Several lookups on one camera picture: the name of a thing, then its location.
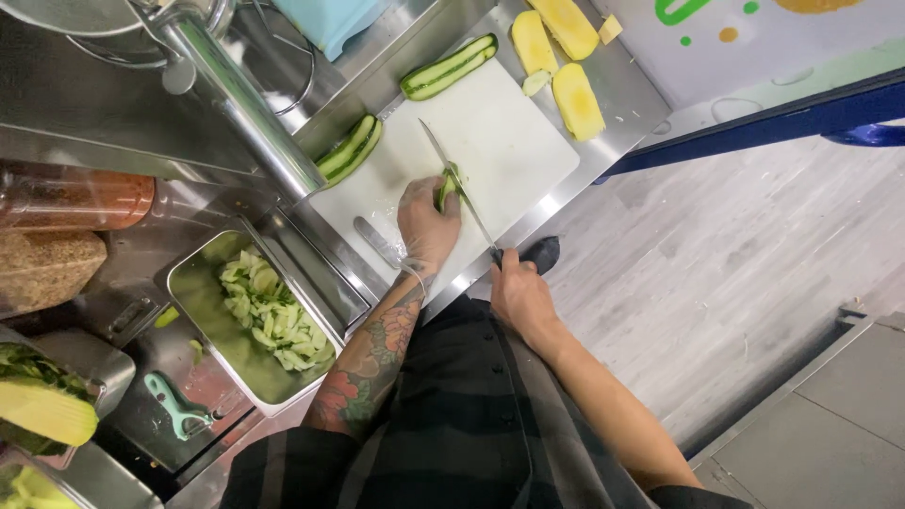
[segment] forearm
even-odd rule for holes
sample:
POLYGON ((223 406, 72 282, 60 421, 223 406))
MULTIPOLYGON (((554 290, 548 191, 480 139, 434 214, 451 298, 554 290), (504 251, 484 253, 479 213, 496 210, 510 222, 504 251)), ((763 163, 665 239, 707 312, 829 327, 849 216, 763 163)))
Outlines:
POLYGON ((365 438, 399 373, 423 301, 418 278, 400 274, 330 368, 303 425, 365 438))
POLYGON ((662 485, 700 487, 657 418, 568 331, 562 322, 538 327, 539 351, 596 434, 645 491, 662 485))

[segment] white cutting board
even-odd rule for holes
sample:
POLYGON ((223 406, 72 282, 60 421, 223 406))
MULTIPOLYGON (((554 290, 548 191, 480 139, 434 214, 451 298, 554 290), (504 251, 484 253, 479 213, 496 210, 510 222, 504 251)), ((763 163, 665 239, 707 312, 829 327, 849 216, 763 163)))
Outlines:
MULTIPOLYGON (((416 178, 439 175, 437 157, 418 119, 431 128, 495 239, 578 166, 578 154, 521 92, 496 59, 428 101, 405 101, 386 120, 376 148, 350 177, 310 199, 314 208, 387 283, 393 269, 352 226, 362 216, 390 245, 402 245, 396 208, 416 178)), ((428 301, 488 248, 467 207, 459 242, 428 301)))

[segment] tattooed arm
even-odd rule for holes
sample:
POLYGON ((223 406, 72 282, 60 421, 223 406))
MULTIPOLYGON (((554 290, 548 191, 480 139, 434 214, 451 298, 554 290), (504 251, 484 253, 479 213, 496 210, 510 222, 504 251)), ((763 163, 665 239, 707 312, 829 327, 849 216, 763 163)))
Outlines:
POLYGON ((393 387, 425 292, 459 238, 459 197, 447 195, 444 215, 433 208, 433 191, 444 179, 409 184, 399 202, 399 231, 408 258, 380 304, 352 334, 321 384, 305 426, 336 431, 358 442, 367 438, 377 411, 393 387))

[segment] gray floor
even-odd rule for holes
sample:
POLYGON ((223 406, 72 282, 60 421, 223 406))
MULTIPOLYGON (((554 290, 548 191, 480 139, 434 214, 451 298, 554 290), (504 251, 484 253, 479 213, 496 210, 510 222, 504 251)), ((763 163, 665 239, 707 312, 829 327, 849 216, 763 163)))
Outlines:
POLYGON ((615 176, 540 233, 560 315, 688 447, 840 304, 905 309, 903 218, 905 149, 808 138, 615 176))

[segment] black shoe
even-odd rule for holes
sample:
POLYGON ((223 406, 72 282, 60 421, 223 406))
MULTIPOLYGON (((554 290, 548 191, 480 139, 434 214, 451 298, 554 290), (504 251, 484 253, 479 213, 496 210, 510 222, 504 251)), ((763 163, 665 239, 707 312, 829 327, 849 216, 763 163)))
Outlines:
POLYGON ((538 274, 544 275, 550 272, 559 261, 559 237, 544 237, 519 255, 521 262, 534 262, 538 267, 538 274))

